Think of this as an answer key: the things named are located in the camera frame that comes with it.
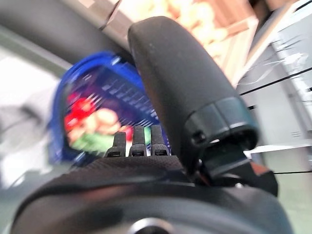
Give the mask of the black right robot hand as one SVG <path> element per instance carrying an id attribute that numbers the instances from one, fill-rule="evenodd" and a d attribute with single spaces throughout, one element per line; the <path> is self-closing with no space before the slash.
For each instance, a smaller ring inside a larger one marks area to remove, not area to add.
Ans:
<path id="1" fill-rule="evenodd" d="M 13 234 L 291 234 L 274 173 L 248 159 L 258 127 L 211 56 L 167 17 L 134 23 L 130 50 L 159 117 L 146 156 L 136 127 L 129 156 L 61 175 L 17 209 Z"/>

